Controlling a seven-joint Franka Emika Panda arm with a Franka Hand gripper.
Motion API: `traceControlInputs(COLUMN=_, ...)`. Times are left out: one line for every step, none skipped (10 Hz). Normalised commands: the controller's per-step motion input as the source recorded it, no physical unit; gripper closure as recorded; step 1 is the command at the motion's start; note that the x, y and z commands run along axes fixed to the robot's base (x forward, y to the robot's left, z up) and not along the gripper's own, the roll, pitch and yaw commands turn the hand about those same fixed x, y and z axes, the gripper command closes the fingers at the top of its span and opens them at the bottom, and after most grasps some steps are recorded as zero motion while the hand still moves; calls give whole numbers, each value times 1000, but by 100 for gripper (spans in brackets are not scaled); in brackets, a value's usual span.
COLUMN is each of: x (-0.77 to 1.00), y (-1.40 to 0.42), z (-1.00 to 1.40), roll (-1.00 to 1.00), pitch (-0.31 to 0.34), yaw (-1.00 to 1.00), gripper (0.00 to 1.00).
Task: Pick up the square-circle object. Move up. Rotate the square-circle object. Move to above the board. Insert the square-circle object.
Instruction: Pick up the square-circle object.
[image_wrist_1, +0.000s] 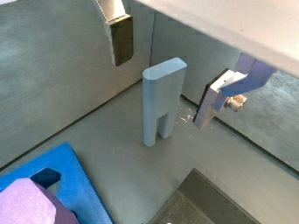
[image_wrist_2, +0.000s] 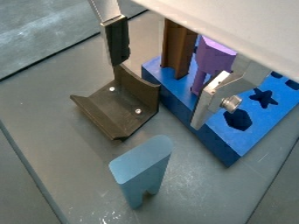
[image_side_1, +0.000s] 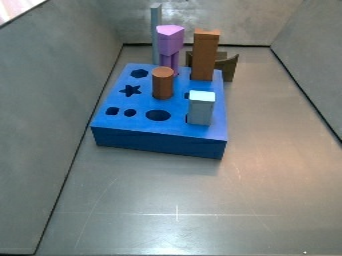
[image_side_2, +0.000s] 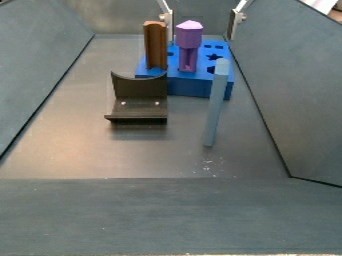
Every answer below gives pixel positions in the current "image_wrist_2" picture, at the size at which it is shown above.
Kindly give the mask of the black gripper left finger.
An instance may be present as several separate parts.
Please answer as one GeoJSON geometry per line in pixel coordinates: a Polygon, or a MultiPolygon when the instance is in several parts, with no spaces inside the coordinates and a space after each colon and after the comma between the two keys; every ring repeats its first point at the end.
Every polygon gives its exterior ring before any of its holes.
{"type": "Polygon", "coordinates": [[[130,58],[131,53],[127,16],[120,12],[118,0],[88,0],[88,3],[107,41],[110,63],[115,67],[130,58]]]}

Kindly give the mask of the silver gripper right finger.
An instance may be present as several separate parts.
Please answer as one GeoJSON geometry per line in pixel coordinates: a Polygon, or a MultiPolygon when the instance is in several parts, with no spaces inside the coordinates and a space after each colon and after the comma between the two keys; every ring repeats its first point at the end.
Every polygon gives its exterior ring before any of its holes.
{"type": "Polygon", "coordinates": [[[232,113],[242,103],[238,94],[258,87],[270,73],[270,68],[238,55],[232,71],[222,71],[200,91],[191,126],[198,130],[220,109],[232,113]]]}

